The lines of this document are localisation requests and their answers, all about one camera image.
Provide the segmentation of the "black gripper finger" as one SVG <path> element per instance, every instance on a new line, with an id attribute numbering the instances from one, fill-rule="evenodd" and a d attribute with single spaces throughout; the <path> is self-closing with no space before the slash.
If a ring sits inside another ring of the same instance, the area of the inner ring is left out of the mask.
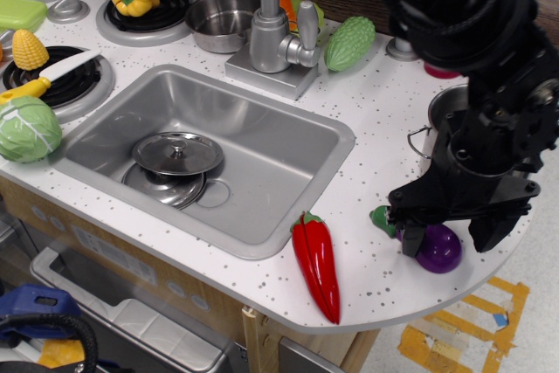
<path id="1" fill-rule="evenodd" d="M 494 249 L 515 227 L 520 216 L 515 214 L 497 214 L 471 220 L 468 231 L 477 252 Z"/>
<path id="2" fill-rule="evenodd" d="M 402 230 L 402 250 L 408 257 L 416 257 L 424 242 L 427 224 L 408 223 Z"/>

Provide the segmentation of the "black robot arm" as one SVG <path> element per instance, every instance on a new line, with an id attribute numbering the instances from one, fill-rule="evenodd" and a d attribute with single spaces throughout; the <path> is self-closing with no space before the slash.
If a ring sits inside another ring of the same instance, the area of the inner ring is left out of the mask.
<path id="1" fill-rule="evenodd" d="M 428 170 L 390 193 L 389 221 L 410 257 L 448 220 L 489 251 L 540 193 L 528 173 L 558 138 L 558 51 L 535 0 L 383 1 L 423 61 L 468 80 L 466 110 L 441 122 Z"/>

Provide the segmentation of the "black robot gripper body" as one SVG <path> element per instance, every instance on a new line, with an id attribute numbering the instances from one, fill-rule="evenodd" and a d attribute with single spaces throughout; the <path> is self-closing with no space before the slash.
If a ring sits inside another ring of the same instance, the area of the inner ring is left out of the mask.
<path id="1" fill-rule="evenodd" d="M 448 220 L 515 219 L 528 214 L 530 200 L 540 192 L 538 183 L 520 176 L 431 167 L 389 194 L 386 218 L 399 229 Z"/>

